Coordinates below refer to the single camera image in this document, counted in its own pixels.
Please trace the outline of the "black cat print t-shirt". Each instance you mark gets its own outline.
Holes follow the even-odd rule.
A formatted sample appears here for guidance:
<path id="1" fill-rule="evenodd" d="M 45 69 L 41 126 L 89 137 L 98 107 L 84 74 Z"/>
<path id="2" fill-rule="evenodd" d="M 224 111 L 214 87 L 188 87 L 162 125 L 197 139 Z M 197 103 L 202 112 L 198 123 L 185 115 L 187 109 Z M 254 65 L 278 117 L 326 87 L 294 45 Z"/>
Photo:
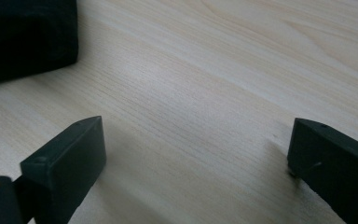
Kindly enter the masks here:
<path id="1" fill-rule="evenodd" d="M 77 61 L 76 0 L 0 0 L 0 82 Z"/>

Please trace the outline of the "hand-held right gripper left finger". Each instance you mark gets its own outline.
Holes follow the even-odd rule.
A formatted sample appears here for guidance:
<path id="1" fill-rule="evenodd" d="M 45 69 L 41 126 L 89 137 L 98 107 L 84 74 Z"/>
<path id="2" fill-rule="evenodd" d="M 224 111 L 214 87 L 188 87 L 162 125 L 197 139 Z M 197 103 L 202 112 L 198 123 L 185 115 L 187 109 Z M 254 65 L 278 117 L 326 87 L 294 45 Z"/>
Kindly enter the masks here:
<path id="1" fill-rule="evenodd" d="M 106 164 L 103 120 L 82 119 L 21 162 L 37 224 L 67 224 Z"/>

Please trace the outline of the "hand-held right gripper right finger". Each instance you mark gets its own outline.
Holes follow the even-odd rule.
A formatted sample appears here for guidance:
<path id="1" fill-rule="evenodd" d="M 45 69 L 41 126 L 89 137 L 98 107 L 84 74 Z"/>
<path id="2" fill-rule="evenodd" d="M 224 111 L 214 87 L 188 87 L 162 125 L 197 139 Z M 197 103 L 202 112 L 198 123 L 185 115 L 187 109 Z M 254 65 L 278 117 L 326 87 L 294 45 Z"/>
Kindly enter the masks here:
<path id="1" fill-rule="evenodd" d="M 296 118 L 287 155 L 302 179 L 347 224 L 358 224 L 358 141 L 336 129 Z"/>

